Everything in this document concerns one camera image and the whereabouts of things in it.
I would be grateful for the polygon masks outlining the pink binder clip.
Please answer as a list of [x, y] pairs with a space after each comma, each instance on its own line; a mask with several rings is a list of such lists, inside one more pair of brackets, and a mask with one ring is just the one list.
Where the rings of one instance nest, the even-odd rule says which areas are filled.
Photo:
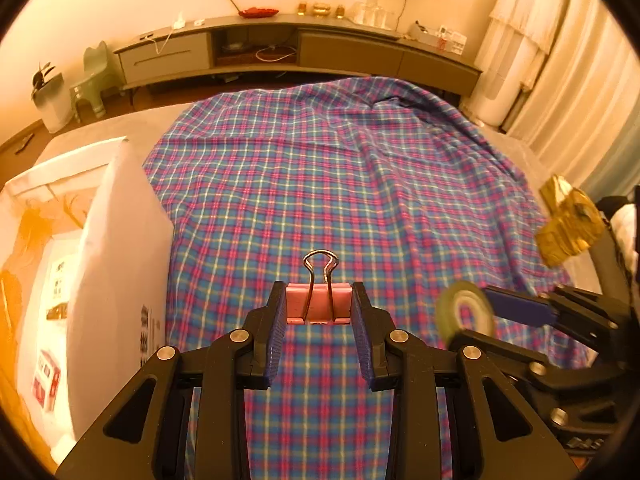
[[[316, 279], [312, 259], [323, 256], [322, 281]], [[303, 258], [309, 281], [285, 287], [286, 322], [290, 325], [347, 325], [352, 322], [352, 285], [333, 281], [333, 271], [340, 263], [334, 252], [316, 249]]]

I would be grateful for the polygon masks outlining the remote control on floor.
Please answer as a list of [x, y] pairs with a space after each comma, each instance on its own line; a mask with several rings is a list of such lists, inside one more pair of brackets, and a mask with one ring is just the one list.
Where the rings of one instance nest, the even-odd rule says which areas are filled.
[[34, 138], [35, 133], [29, 133], [27, 136], [24, 137], [22, 144], [15, 150], [14, 155], [19, 155], [21, 153], [23, 153], [26, 148], [29, 146], [29, 143], [32, 142], [32, 139]]

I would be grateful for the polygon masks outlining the white curtain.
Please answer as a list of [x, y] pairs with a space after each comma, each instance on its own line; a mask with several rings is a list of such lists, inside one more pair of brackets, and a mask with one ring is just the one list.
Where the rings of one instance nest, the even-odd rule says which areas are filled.
[[639, 182], [639, 55], [602, 0], [497, 0], [462, 101], [593, 198]]

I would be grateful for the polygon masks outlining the gold glass jar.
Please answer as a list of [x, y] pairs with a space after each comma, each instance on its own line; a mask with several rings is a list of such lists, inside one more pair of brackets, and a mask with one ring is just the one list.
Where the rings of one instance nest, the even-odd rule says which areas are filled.
[[542, 262], [555, 268], [588, 250], [602, 236], [605, 223], [591, 198], [558, 174], [539, 192], [550, 217], [535, 240]]

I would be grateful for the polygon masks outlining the green tape roll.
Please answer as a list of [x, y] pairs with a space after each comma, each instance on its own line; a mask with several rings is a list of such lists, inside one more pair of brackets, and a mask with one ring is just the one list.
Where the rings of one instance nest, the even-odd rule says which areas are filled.
[[495, 336], [494, 309], [486, 294], [469, 281], [457, 281], [443, 289], [435, 302], [437, 344], [446, 348], [462, 330]]

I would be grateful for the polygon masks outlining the clear glass cups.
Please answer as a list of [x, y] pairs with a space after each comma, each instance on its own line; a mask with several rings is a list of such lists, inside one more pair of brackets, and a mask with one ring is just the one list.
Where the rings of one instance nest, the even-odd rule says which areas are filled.
[[378, 0], [356, 1], [347, 11], [349, 21], [357, 25], [391, 30], [394, 14], [381, 6]]

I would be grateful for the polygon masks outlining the green plastic chair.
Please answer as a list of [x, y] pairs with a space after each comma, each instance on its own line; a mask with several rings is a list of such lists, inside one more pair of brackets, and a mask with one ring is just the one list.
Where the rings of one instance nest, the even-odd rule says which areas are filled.
[[122, 92], [124, 82], [114, 53], [101, 41], [96, 47], [88, 47], [84, 53], [84, 78], [70, 86], [74, 118], [81, 123], [79, 103], [87, 102], [96, 118], [106, 114], [102, 94], [105, 91]]

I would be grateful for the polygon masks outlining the red tray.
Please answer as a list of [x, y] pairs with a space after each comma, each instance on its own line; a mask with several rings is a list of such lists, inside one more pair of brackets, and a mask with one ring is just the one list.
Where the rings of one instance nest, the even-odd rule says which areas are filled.
[[251, 8], [241, 10], [239, 12], [239, 16], [241, 18], [247, 18], [249, 20], [250, 18], [272, 18], [278, 13], [278, 9], [256, 8], [256, 6], [252, 6]]

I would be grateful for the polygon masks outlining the grey tv cabinet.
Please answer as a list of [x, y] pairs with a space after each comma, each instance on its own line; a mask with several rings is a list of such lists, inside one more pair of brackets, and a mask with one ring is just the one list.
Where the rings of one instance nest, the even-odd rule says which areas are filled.
[[469, 96], [480, 79], [462, 55], [399, 32], [295, 14], [206, 18], [142, 32], [115, 54], [127, 89], [205, 75], [299, 72], [392, 77]]

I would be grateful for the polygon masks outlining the red white staples box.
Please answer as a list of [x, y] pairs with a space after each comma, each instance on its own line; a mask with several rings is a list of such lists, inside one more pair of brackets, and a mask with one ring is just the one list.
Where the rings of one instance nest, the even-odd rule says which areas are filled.
[[54, 410], [60, 379], [61, 367], [58, 366], [58, 361], [50, 352], [40, 350], [32, 378], [32, 395], [46, 413]]

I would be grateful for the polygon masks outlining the white gold tissue pack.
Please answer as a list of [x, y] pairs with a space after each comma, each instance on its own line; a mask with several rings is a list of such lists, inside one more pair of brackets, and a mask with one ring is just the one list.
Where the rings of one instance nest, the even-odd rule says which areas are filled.
[[58, 259], [52, 264], [49, 278], [49, 295], [46, 302], [46, 319], [48, 321], [67, 318], [68, 285], [70, 284], [69, 267], [68, 263], [63, 259]]

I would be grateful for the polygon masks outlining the white trash bin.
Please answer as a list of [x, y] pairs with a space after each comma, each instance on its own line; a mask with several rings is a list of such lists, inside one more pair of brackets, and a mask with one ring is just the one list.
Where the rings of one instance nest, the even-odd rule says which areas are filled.
[[32, 102], [50, 133], [62, 130], [74, 116], [70, 89], [51, 62], [40, 65], [32, 76]]

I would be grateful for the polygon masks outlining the blue plaid cloth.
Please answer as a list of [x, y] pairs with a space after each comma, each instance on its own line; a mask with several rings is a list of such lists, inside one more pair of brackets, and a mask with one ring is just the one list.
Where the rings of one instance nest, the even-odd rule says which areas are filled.
[[[196, 102], [144, 162], [174, 225], [166, 340], [208, 347], [308, 283], [336, 282], [430, 346], [440, 292], [460, 280], [528, 292], [574, 285], [547, 268], [546, 223], [524, 174], [452, 106], [392, 78], [348, 78]], [[393, 393], [369, 390], [349, 326], [288, 326], [276, 380], [245, 393], [252, 479], [384, 479]]]

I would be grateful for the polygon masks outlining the white cardboard box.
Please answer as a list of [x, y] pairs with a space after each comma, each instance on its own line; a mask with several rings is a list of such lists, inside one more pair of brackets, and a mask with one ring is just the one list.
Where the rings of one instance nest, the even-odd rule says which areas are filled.
[[[55, 471], [165, 342], [174, 228], [125, 138], [51, 158], [1, 192], [1, 407]], [[49, 278], [68, 265], [67, 318], [46, 319]], [[61, 367], [55, 407], [32, 378], [40, 350]]]

